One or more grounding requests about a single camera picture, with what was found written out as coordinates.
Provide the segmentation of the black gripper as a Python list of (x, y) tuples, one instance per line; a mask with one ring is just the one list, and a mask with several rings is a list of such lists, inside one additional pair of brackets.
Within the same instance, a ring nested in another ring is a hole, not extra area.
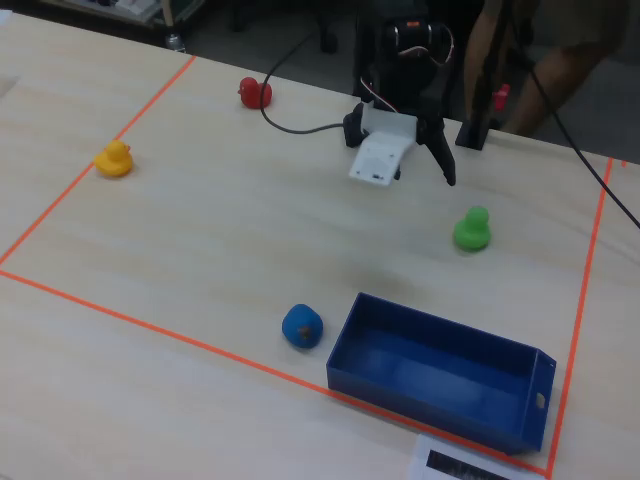
[[(366, 103), (358, 103), (352, 112), (343, 118), (344, 139), (349, 148), (359, 147), (369, 136), (369, 132), (362, 126), (365, 106)], [(456, 165), (444, 134), (444, 120), (441, 117), (419, 118), (416, 127), (416, 143), (429, 149), (440, 166), (447, 184), (454, 186), (456, 184)], [(401, 169), (398, 168), (394, 179), (400, 180), (401, 174)]]

